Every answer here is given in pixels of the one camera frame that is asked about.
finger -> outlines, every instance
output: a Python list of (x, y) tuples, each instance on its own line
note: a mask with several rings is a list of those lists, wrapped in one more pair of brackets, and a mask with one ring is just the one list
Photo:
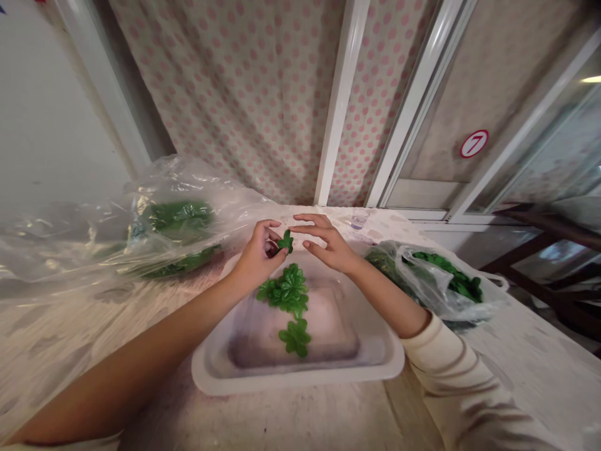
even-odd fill
[(289, 227), (291, 232), (306, 233), (321, 238), (323, 241), (329, 242), (331, 237), (330, 229), (324, 229), (323, 227), (317, 227), (316, 225), (295, 225)]
[(278, 247), (277, 244), (273, 241), (265, 241), (265, 244), (263, 245), (263, 250), (265, 251), (265, 255), (271, 258), (277, 254)]
[(315, 255), (318, 259), (325, 263), (325, 258), (327, 258), (328, 251), (325, 250), (320, 245), (312, 242), (312, 241), (303, 241), (302, 245), (307, 249), (311, 254)]
[(313, 221), (313, 223), (319, 227), (324, 227), (324, 228), (332, 227), (332, 223), (330, 222), (330, 220), (327, 218), (326, 215), (303, 213), (303, 214), (299, 214), (299, 215), (294, 215), (293, 218), (296, 220)]
[(284, 261), (288, 255), (288, 248), (280, 250), (273, 258), (267, 260), (271, 272), (274, 272)]
[(273, 219), (264, 219), (262, 221), (258, 221), (258, 223), (255, 225), (255, 229), (252, 231), (252, 239), (263, 241), (265, 230), (268, 227), (279, 227), (281, 225), (281, 222), (277, 222)]
[(266, 238), (269, 238), (272, 241), (280, 241), (282, 239), (282, 237), (280, 235), (278, 235), (275, 230), (265, 229), (265, 231), (267, 231), (267, 237)]

white plastic tray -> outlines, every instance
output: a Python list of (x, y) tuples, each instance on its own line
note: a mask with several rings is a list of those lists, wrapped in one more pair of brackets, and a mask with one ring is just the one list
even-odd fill
[[(225, 265), (221, 278), (240, 255)], [(292, 315), (256, 300), (255, 290), (217, 325), (192, 357), (192, 377), (208, 395), (299, 385), (381, 380), (403, 370), (399, 338), (345, 275), (305, 250), (295, 250), (272, 275), (298, 263), (309, 287), (303, 317), (309, 356), (287, 354), (277, 336)]]

white wall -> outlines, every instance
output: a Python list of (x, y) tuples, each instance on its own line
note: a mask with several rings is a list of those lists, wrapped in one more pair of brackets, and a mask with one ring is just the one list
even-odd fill
[(0, 209), (118, 194), (130, 179), (128, 159), (47, 7), (2, 7)]

cream sleeve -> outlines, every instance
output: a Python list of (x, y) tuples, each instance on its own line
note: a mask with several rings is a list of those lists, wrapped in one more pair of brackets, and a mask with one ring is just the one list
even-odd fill
[(448, 451), (560, 450), (439, 318), (433, 316), (422, 333), (402, 342)]

pile of leaves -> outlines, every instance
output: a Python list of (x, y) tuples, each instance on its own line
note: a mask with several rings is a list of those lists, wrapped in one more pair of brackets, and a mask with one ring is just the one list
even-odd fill
[[(414, 258), (427, 261), (435, 266), (438, 266), (443, 271), (446, 271), (453, 275), (452, 280), (449, 282), (449, 290), (459, 293), (476, 304), (482, 303), (482, 288), (480, 288), (481, 279), (474, 277), (470, 279), (463, 272), (455, 268), (449, 260), (441, 257), (438, 254), (428, 254), (427, 252), (415, 252), (412, 254)], [(415, 266), (403, 258), (403, 263), (408, 266)]]
[(296, 352), (299, 357), (307, 356), (306, 345), (311, 341), (311, 335), (306, 332), (307, 320), (302, 319), (302, 313), (309, 310), (309, 297), (305, 294), (309, 290), (305, 285), (306, 280), (302, 269), (296, 263), (292, 263), (284, 268), (283, 275), (263, 283), (257, 293), (259, 301), (267, 301), (270, 307), (280, 308), (294, 316), (297, 322), (288, 322), (288, 329), (280, 331), (278, 336), (286, 343), (286, 352)]
[(257, 299), (267, 299), (270, 307), (279, 307), (281, 311), (292, 313), (294, 319), (301, 319), (307, 311), (309, 297), (305, 294), (309, 288), (307, 279), (296, 263), (284, 268), (284, 273), (277, 279), (269, 279), (259, 287)]
[[(405, 292), (411, 299), (416, 303), (425, 308), (432, 308), (431, 303), (425, 302), (420, 298), (422, 294), (418, 294), (412, 286), (409, 285), (408, 281), (403, 277), (403, 268), (398, 268), (396, 262), (398, 259), (398, 252), (404, 244), (394, 240), (382, 241), (378, 245), (373, 246), (368, 254), (365, 256), (365, 260), (370, 262), (375, 268), (383, 273), (388, 279), (390, 279), (397, 287)], [(438, 266), (443, 271), (446, 271), (453, 275), (452, 280), (449, 282), (448, 289), (456, 293), (460, 293), (471, 302), (480, 304), (484, 301), (483, 293), (480, 288), (481, 280), (478, 277), (470, 279), (466, 274), (457, 270), (449, 260), (438, 254), (430, 254), (428, 252), (411, 252), (411, 255), (420, 260), (427, 261)], [(425, 268), (419, 267), (418, 265), (408, 261), (404, 257), (401, 258), (403, 264), (411, 268), (415, 277), (421, 279), (425, 283), (432, 287), (438, 286), (436, 278)], [(479, 324), (484, 320), (459, 320), (451, 321), (444, 319), (443, 323), (447, 325), (455, 333), (464, 333)]]
[[(183, 200), (150, 204), (144, 208), (140, 220), (131, 225), (128, 240), (131, 242), (141, 239), (151, 229), (173, 242), (191, 244), (210, 236), (208, 227), (212, 222), (213, 209), (206, 202)], [(196, 254), (184, 256), (177, 262), (165, 262), (164, 266), (161, 263), (153, 263), (151, 267), (159, 268), (150, 272), (149, 265), (142, 265), (136, 268), (135, 272), (144, 279), (185, 274), (208, 263), (220, 248), (220, 245), (211, 246)]]

